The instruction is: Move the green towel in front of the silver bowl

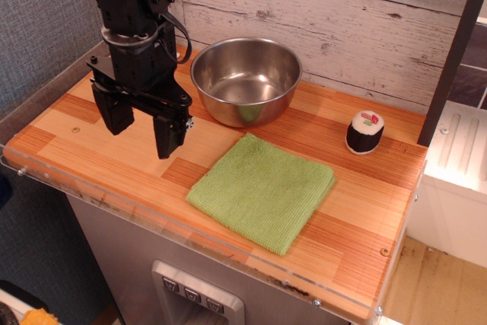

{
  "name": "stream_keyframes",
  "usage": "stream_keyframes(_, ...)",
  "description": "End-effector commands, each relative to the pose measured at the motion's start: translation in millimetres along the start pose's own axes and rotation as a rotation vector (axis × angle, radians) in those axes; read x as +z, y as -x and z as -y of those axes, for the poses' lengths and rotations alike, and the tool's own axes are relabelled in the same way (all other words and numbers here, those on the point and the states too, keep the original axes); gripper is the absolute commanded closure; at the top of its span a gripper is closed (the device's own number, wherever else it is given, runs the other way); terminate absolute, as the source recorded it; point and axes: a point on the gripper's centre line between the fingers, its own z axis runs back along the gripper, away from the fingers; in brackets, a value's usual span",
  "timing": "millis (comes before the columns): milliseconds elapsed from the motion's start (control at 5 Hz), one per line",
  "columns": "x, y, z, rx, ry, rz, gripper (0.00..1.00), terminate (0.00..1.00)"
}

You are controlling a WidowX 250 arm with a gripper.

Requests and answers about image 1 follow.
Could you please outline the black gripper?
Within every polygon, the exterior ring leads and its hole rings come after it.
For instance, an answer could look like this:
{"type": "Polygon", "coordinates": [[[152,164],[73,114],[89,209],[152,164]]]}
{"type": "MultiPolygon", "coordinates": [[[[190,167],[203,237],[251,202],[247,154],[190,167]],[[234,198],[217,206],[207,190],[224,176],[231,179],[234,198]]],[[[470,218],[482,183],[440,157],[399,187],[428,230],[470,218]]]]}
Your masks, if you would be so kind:
{"type": "Polygon", "coordinates": [[[174,30],[146,30],[122,35],[103,30],[110,54],[92,56],[94,100],[107,129],[119,135],[134,123],[134,110],[153,119],[158,157],[167,159],[184,143],[191,126],[192,98],[175,79],[174,30]]]}

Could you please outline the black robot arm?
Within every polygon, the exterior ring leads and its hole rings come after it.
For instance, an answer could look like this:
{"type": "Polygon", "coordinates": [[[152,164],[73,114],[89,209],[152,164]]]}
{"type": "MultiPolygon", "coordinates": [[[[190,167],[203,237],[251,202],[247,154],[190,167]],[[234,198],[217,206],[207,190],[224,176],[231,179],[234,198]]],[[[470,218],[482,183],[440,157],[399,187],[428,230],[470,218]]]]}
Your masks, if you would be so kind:
{"type": "Polygon", "coordinates": [[[134,110],[153,118],[158,156],[169,158],[184,143],[193,123],[192,98],[177,84],[174,73],[187,62],[177,56],[176,34],[185,27],[168,11],[174,0],[96,0],[101,35],[110,54],[92,56],[94,100],[106,127],[120,134],[134,121],[134,110]]]}

